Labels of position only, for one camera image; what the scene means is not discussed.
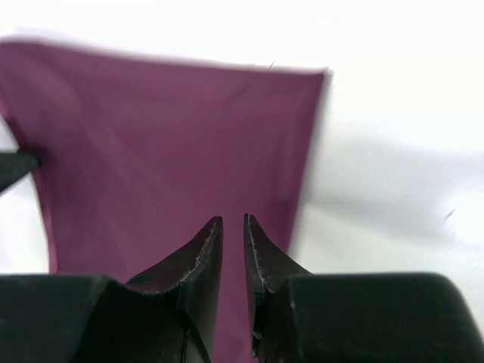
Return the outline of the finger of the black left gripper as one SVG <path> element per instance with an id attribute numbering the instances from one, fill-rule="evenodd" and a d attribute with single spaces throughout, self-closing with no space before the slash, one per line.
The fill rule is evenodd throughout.
<path id="1" fill-rule="evenodd" d="M 28 151 L 2 151 L 0 156 L 0 191 L 4 192 L 40 166 L 40 159 Z"/>

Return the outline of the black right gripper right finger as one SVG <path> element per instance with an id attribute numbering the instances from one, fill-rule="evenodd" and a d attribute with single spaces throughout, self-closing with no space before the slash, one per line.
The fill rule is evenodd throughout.
<path id="1" fill-rule="evenodd" d="M 433 273 L 315 275 L 244 217 L 252 350 L 260 362 L 481 362 L 460 291 Z"/>

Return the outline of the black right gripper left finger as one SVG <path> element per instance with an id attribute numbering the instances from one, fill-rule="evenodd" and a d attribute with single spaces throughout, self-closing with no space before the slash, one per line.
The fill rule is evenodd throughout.
<path id="1" fill-rule="evenodd" d="M 222 219 L 120 283 L 105 275 L 4 275 L 3 362 L 208 362 Z"/>

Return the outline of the purple cloth napkin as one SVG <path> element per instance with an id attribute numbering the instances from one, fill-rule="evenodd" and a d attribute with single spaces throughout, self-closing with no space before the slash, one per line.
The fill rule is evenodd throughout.
<path id="1" fill-rule="evenodd" d="M 50 271 L 127 281 L 221 216 L 214 359 L 249 362 L 243 217 L 288 250 L 329 81 L 3 41 L 1 114 L 42 162 Z"/>

